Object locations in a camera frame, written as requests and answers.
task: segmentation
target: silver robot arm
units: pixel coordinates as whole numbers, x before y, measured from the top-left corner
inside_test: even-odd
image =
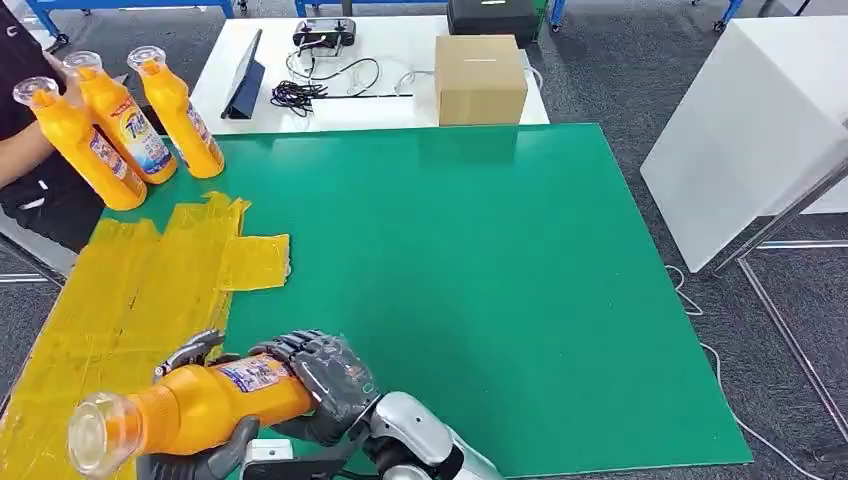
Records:
[[[367,419],[366,451],[383,480],[503,480],[497,468],[415,397],[391,392]]]

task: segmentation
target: black cable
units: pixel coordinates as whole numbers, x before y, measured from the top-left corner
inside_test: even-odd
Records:
[[[338,476],[349,480],[379,480],[379,475],[364,475],[362,473],[351,472],[350,470],[341,469],[337,473]]]
[[[325,98],[327,87],[317,83],[298,85],[289,80],[283,80],[271,90],[271,104],[286,107],[298,117],[304,118],[312,112],[312,100]]]
[[[365,58],[360,58],[359,60],[355,60],[355,61],[345,65],[344,67],[340,68],[335,73],[327,75],[326,77],[315,77],[315,76],[313,76],[313,73],[315,71],[315,57],[314,56],[312,57],[312,68],[310,69],[309,75],[305,75],[301,72],[298,72],[294,68],[292,68],[292,66],[291,66],[292,57],[294,57],[295,55],[299,56],[301,53],[303,53],[304,50],[311,50],[311,49],[312,49],[312,47],[310,47],[310,48],[300,48],[300,49],[296,50],[295,52],[290,53],[289,56],[286,57],[286,68],[288,69],[289,73],[291,73],[292,75],[298,76],[300,78],[306,79],[307,81],[321,82],[321,81],[330,80],[332,78],[338,77],[342,73],[350,70],[351,68],[359,65],[360,63],[373,62],[374,66],[377,67],[377,74],[374,75],[374,80],[372,80],[371,83],[369,83],[368,86],[366,86],[362,90],[354,93],[353,95],[349,95],[349,97],[358,97],[359,95],[362,95],[363,93],[368,91],[369,88],[373,87],[377,83],[378,80],[380,80],[380,71],[381,71],[380,62],[378,62],[376,58],[372,58],[372,57],[365,57]]]

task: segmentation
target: floor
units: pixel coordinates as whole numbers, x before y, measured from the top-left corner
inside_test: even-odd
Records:
[[[289,0],[249,0],[251,16],[293,16]],[[552,123],[598,122],[666,263],[683,262],[639,175],[654,140],[717,40],[712,22],[725,0],[569,0],[560,32],[545,31],[528,53],[545,78],[542,97]],[[322,7],[322,14],[339,9]],[[357,6],[357,15],[443,13],[437,5]],[[748,0],[740,17],[787,15],[780,3]],[[170,67],[193,85],[223,16],[218,9],[169,11],[56,12],[54,20],[72,39],[71,49],[101,54],[112,75],[128,70],[132,48],[155,44],[169,52]],[[136,78],[128,86],[143,98]],[[804,218],[784,238],[848,238],[842,216]],[[811,354],[825,383],[848,411],[848,256],[845,252],[757,253],[751,264]],[[0,252],[0,272],[21,269]],[[46,285],[0,287],[0,332],[6,332],[0,358],[5,393],[57,294]],[[703,342],[722,355],[723,380],[740,418],[800,465],[826,479],[848,479],[848,467],[817,464],[809,450],[837,444],[839,433],[807,384],[800,368],[771,326],[741,271],[721,277],[690,276],[685,291],[706,312],[692,317]],[[751,465],[673,468],[619,474],[584,475],[593,480],[631,479],[801,479],[784,460],[746,434]]]

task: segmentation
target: detergent bottle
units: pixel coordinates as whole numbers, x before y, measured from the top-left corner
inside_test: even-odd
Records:
[[[188,99],[188,86],[165,64],[158,47],[138,47],[127,56],[127,64],[141,76],[144,94],[174,142],[188,171],[197,178],[210,178],[224,169],[221,149]]]
[[[56,81],[30,77],[12,90],[18,103],[32,109],[47,140],[103,198],[112,210],[130,210],[144,202],[147,186],[91,124],[88,113],[59,95]]]
[[[112,145],[148,183],[163,183],[174,174],[177,161],[141,112],[129,90],[103,70],[100,55],[74,52],[65,57],[92,118]]]
[[[311,408],[300,380],[267,354],[186,365],[135,394],[83,399],[68,425],[68,453],[79,473],[104,478],[136,455],[190,455],[224,443],[244,416],[268,426]]]

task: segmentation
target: black device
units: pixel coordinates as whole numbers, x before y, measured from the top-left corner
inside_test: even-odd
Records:
[[[448,0],[451,35],[515,35],[523,48],[536,38],[539,18],[533,0]]]
[[[349,18],[310,18],[297,24],[292,35],[295,46],[335,48],[353,45],[356,22]]]
[[[227,106],[221,112],[221,118],[246,120],[253,116],[253,107],[256,106],[256,97],[259,95],[262,77],[265,76],[265,67],[256,61],[256,49],[261,37],[262,29],[259,29],[236,68],[233,86],[227,97]]]

